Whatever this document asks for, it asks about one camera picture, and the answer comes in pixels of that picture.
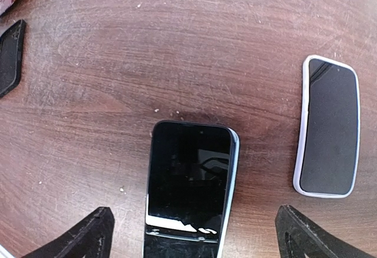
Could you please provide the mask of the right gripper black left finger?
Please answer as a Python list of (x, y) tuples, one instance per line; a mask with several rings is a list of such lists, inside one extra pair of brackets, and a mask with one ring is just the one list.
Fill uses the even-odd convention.
[(68, 231), (25, 257), (109, 257), (114, 224), (111, 209), (99, 207)]

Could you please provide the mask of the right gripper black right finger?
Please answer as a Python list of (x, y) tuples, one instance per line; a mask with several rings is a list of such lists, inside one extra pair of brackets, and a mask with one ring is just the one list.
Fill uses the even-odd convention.
[(291, 205), (279, 207), (275, 226), (281, 257), (371, 257), (328, 233)]

